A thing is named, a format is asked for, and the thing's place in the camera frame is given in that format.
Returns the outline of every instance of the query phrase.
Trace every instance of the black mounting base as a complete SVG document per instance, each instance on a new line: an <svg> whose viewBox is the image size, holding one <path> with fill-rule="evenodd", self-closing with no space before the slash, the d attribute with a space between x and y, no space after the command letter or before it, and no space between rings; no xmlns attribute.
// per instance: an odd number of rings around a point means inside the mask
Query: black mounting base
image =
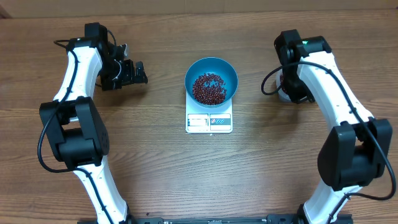
<svg viewBox="0 0 398 224"><path fill-rule="evenodd" d="M185 219L163 219L163 218L131 218L126 224L305 224L298 220L296 214L268 215L256 218L185 218ZM351 215L338 215L333 224L353 224ZM78 222L78 224L97 224L94 222Z"/></svg>

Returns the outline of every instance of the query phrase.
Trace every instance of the blue bowl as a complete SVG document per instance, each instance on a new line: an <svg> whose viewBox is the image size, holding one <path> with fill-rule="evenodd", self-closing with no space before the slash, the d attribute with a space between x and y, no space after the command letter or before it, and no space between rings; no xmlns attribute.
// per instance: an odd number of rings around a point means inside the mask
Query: blue bowl
<svg viewBox="0 0 398 224"><path fill-rule="evenodd" d="M214 73L215 75L219 75L226 83L226 85L223 86L227 90L224 102L218 105L204 105L203 103L198 102L195 97L193 97L193 84L200 75L205 73ZM238 75L236 74L236 71L232 65L223 59L216 57L202 58L191 65L191 67L188 69L187 74L185 75L185 89L187 90L189 96L199 105L207 108L219 107L225 104L235 95L236 90L238 89Z"/></svg>

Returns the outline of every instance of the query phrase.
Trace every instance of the bowl rim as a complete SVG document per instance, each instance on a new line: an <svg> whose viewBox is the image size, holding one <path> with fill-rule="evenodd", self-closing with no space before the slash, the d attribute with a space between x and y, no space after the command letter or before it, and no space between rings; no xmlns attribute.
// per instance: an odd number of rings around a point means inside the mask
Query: bowl rim
<svg viewBox="0 0 398 224"><path fill-rule="evenodd" d="M217 59L217 60L222 60L222 61L224 61L224 62L227 63L229 66L231 66L231 68L233 69L233 71L234 71L234 73L235 73L235 75L236 75L236 88L235 88L234 93L231 95L230 98L228 98L227 100L224 100L224 102L222 102L222 103L220 103L220 104L217 104L217 105L206 105L206 104L200 103L199 101L197 101L197 99L195 99L195 97L193 97L191 94L189 94L189 92L188 92L188 90L187 90L187 75L188 75L189 70L190 70L190 69L192 68L192 66L194 66L194 64L196 64L197 62L199 62L199 61L201 61L201 60L206 60L206 59ZM194 62L194 63L188 68L187 72L185 73L185 78L184 78L184 87L185 87L185 91L187 92L187 94L189 95L189 97L192 98L193 100L195 100L195 102L198 103L199 105L203 105L203 106L206 106L206 107L218 107L218 106L221 106L221 105L223 105L224 103L228 102L229 100L232 100L232 97L234 97L236 91L238 90L238 86L239 86L239 77L238 77L238 73L236 72L235 68L234 68L229 62L227 62L226 60L224 60L224 59L222 59L222 58L218 58L218 57L204 57L204 58L201 58L201 59L197 60L196 62Z"/></svg>

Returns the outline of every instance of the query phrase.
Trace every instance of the wooden table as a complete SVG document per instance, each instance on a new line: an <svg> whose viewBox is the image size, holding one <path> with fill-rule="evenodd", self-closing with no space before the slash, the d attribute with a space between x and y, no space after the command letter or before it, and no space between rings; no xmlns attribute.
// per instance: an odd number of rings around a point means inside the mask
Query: wooden table
<svg viewBox="0 0 398 224"><path fill-rule="evenodd" d="M294 213L320 180L317 156L328 133L316 104L281 103L260 83L279 66L273 48L282 30L323 35L348 85L377 118L398 130L398 11L312 11L178 16L117 16L0 21L0 223L76 223L95 211L73 174L51 174L37 161L41 103L65 74L65 50L52 43L84 35L100 22L130 57L142 60L148 85L95 90L108 129L109 163L136 217L258 217ZM234 131L185 133L187 68L221 57L239 75ZM274 88L269 82L267 89ZM398 168L398 134L389 158ZM43 155L63 167L45 139ZM390 191L387 175L363 192ZM357 223L397 223L398 197L355 198L345 206Z"/></svg>

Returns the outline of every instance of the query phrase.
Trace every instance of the red bean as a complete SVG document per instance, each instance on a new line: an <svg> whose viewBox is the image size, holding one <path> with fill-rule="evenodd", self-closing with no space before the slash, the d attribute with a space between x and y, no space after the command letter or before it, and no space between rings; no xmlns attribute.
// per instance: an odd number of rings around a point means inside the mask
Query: red bean
<svg viewBox="0 0 398 224"><path fill-rule="evenodd" d="M214 73L204 73L200 75L194 82L192 88L193 97L205 105L218 105L225 100L226 83L219 76Z"/></svg>

